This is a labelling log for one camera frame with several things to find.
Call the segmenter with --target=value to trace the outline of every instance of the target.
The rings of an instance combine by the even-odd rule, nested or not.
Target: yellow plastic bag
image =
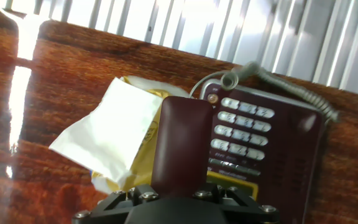
[[[124,77],[124,81],[128,84],[132,84],[127,77]],[[151,89],[146,91],[153,93],[162,98],[166,98],[172,95],[168,91],[161,90],[161,89]],[[126,179],[123,188],[120,189],[116,183],[114,183],[113,181],[107,178],[104,178],[101,174],[97,172],[92,172],[91,175],[93,180],[92,182],[97,190],[110,194],[111,192],[116,190],[128,191],[129,189],[135,187],[136,185],[151,183],[160,114],[161,114],[161,108],[157,111],[154,120],[152,121],[149,129],[147,130],[147,133],[142,141],[142,145],[140,146],[139,151],[132,163],[131,166],[132,175],[130,175]]]

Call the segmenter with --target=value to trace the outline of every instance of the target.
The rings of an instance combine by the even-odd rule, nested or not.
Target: landline phone
[[[250,75],[310,104],[237,85]],[[151,184],[72,223],[303,223],[324,122],[338,112],[256,63],[210,74],[190,96],[203,82],[202,100],[164,99]]]
[[[220,81],[209,79],[222,74]],[[309,103],[237,85],[252,74]],[[254,62],[203,81],[200,99],[214,106],[208,179],[236,183],[259,203],[277,207],[284,224],[303,223],[319,142],[338,112]]]

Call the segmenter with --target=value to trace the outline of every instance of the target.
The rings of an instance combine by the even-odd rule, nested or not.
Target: white paper
[[[99,106],[66,128],[50,149],[120,186],[131,175],[132,162],[162,100],[115,78]]]

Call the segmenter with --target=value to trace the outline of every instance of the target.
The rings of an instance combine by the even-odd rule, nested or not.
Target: telephone keypad
[[[229,152],[240,156],[245,156],[247,154],[247,148],[245,146],[230,143]]]
[[[246,117],[237,115],[236,124],[238,124],[239,126],[252,128],[252,123],[253,122],[254,122],[254,119],[246,118]]]
[[[211,141],[211,146],[215,149],[220,149],[222,151],[227,151],[229,149],[229,142],[223,141],[220,139],[213,139]]]
[[[249,136],[250,136],[250,133],[235,129],[233,131],[233,135],[231,137],[234,139],[237,139],[237,140],[247,142],[247,141],[249,141]]]
[[[240,103],[239,111],[246,112],[246,113],[250,113],[250,114],[255,114],[255,113],[256,113],[256,109],[257,109],[257,106],[256,106],[256,105],[252,105],[252,104],[249,104],[249,103],[241,102],[241,103]]]
[[[223,100],[222,100],[222,106],[225,106],[225,107],[228,107],[228,108],[231,108],[234,110],[238,109],[239,103],[240,103],[240,101],[233,100],[233,99],[230,99],[227,97],[223,98]]]
[[[263,121],[254,121],[254,125],[252,129],[267,132],[272,128],[272,126],[269,123],[263,122]]]
[[[252,143],[252,144],[256,144],[258,146],[264,146],[269,141],[267,140],[266,137],[259,136],[257,134],[251,134],[251,139],[249,140],[249,142]]]
[[[214,130],[216,134],[230,137],[233,129],[223,125],[217,125]]]
[[[221,111],[218,113],[218,119],[220,119],[221,121],[227,121],[229,123],[234,123],[234,121],[236,119],[236,115],[229,113],[229,112]]]
[[[256,116],[261,116],[261,117],[264,117],[264,118],[271,118],[271,117],[274,116],[274,110],[258,106],[258,109],[257,109],[255,115]]]
[[[262,160],[265,157],[264,152],[256,149],[248,148],[247,157],[255,160]]]

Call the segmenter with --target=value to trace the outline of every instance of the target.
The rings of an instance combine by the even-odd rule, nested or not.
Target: wooden table
[[[31,62],[16,59],[17,27],[0,14],[0,223],[70,223],[105,197],[89,171],[48,150],[69,125],[93,111],[114,77],[136,75],[186,91],[234,65],[116,35],[46,22]],[[10,149],[9,95],[16,65],[32,69],[21,137]],[[358,95],[287,78],[326,97],[341,112],[328,128],[306,223],[358,223]],[[281,93],[251,78],[247,86]],[[11,100],[20,105],[23,96]]]

